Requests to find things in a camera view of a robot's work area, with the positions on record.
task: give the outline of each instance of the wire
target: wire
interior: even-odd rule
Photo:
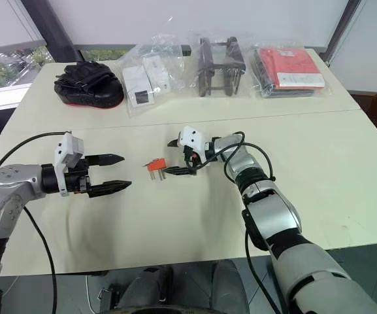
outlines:
[[[45,137],[45,136],[52,136],[52,135],[63,135],[65,133],[68,133],[66,131],[64,132],[49,132],[49,133],[42,133],[42,134],[38,134],[38,135],[35,135],[35,136],[32,136],[24,141],[22,141],[20,144],[16,145],[13,149],[11,149],[9,152],[7,152],[5,154],[5,156],[2,157],[2,159],[0,160],[0,167],[1,165],[4,163],[5,160],[8,159],[9,156],[12,155],[13,152],[15,152],[16,150],[18,150],[21,146],[24,146],[25,144],[27,144],[28,142],[31,142],[31,141],[34,141],[35,139],[40,139],[41,137]]]
[[[11,149],[9,152],[7,152],[2,159],[0,160],[0,167],[5,162],[5,160],[8,159],[9,156],[11,156],[16,150],[18,150],[20,147],[24,146],[25,144],[35,140],[39,139],[41,137],[46,136],[52,136],[52,135],[63,135],[67,133],[67,131],[64,132],[48,132],[48,133],[42,133],[35,136],[32,136],[24,141],[22,141],[20,144],[16,145],[13,149]],[[53,305],[52,305],[52,314],[56,314],[56,307],[57,307],[57,282],[56,282],[56,272],[55,272],[55,266],[53,263],[52,253],[50,252],[49,246],[47,244],[46,238],[44,237],[43,233],[41,232],[39,226],[37,226],[36,221],[34,220],[33,216],[29,212],[28,208],[24,206],[24,211],[27,214],[27,216],[30,218],[30,221],[34,228],[36,229],[37,233],[39,234],[40,238],[42,239],[44,249],[46,250],[47,256],[49,258],[50,263],[50,272],[52,275],[52,284],[53,284]]]
[[[90,290],[88,288],[88,275],[85,275],[85,287],[86,287],[86,300],[88,301],[88,306],[90,307],[92,314],[97,314],[97,312],[94,311],[94,308],[92,308],[92,305],[91,305]]]
[[[242,139],[240,139],[240,143],[245,142],[245,133],[243,133],[242,131],[239,131],[239,132],[235,132],[234,134],[241,134]],[[232,183],[236,183],[236,182],[235,182],[235,180],[233,180],[232,178],[230,178],[229,174],[227,173],[227,165],[229,164],[230,159],[232,159],[232,157],[238,152],[239,149],[240,149],[240,145],[238,145],[238,147],[226,159],[225,164],[223,166],[223,172],[225,173],[225,176],[227,177],[227,180],[231,181]]]
[[[233,143],[233,144],[227,145],[225,148],[223,148],[219,152],[215,153],[213,156],[211,156],[209,159],[207,159],[205,162],[203,162],[201,165],[199,165],[197,167],[192,167],[189,164],[188,160],[186,160],[187,168],[190,169],[190,170],[193,170],[193,171],[200,170],[203,167],[205,167],[207,164],[209,164],[211,161],[213,161],[213,159],[215,159],[218,156],[220,156],[221,154],[223,154],[226,150],[228,150],[229,148],[232,148],[232,147],[236,147],[236,146],[238,146],[238,147],[240,147],[240,146],[249,146],[249,147],[253,147],[253,148],[259,150],[260,153],[262,153],[262,155],[265,157],[265,159],[266,159],[266,161],[268,163],[268,167],[269,167],[269,179],[272,180],[272,181],[275,181],[275,177],[274,177],[274,174],[273,174],[273,171],[272,171],[271,160],[269,159],[267,153],[261,147],[255,145],[255,144],[247,143],[247,142],[239,142],[239,143]]]
[[[56,272],[55,272],[55,265],[53,263],[52,253],[50,252],[49,246],[47,244],[46,238],[44,237],[43,233],[41,232],[39,226],[37,226],[36,220],[34,220],[33,216],[29,212],[28,208],[24,206],[24,211],[27,216],[30,218],[31,223],[33,224],[34,228],[36,229],[37,233],[39,234],[40,238],[42,239],[44,248],[47,252],[47,257],[49,258],[50,263],[50,271],[52,272],[52,284],[53,284],[53,305],[52,305],[52,314],[56,314],[56,307],[57,307],[57,282],[56,282]]]
[[[8,292],[10,292],[11,288],[14,286],[14,283],[16,283],[17,279],[20,278],[20,276],[17,276],[13,281],[12,281],[12,284],[8,287],[7,291],[4,292],[3,296],[2,297],[5,297]]]
[[[248,231],[245,231],[245,251],[246,251],[246,259],[248,260],[249,269],[252,273],[252,276],[255,278],[259,288],[261,288],[263,294],[268,300],[269,305],[271,305],[272,310],[276,314],[281,314],[280,310],[278,309],[277,305],[274,303],[274,300],[272,299],[271,295],[268,293],[267,289],[265,288],[264,284],[256,274],[255,268],[252,265],[251,256],[249,254],[249,246],[248,246]]]

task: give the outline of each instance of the black pouch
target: black pouch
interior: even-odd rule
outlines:
[[[97,62],[78,61],[57,76],[55,92],[69,105],[111,108],[124,98],[123,87],[110,68]]]

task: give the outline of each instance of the red package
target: red package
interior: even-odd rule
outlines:
[[[307,51],[300,48],[261,48],[259,56],[277,89],[319,89],[325,80]]]

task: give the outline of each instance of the red plastic part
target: red plastic part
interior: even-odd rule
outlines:
[[[155,160],[154,162],[151,162],[148,164],[148,171],[155,171],[164,169],[167,167],[167,163],[165,162],[164,158],[160,158],[158,160]]]

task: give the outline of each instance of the clear plastic bag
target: clear plastic bag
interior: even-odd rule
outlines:
[[[259,44],[249,49],[254,88],[262,97],[308,97],[329,93],[307,51],[297,44]]]
[[[181,42],[160,34],[118,60],[130,116],[157,107],[184,89]]]
[[[225,31],[217,35],[198,31],[189,36],[191,58],[185,80],[192,96],[239,97],[250,95],[251,80],[245,59],[247,35]]]

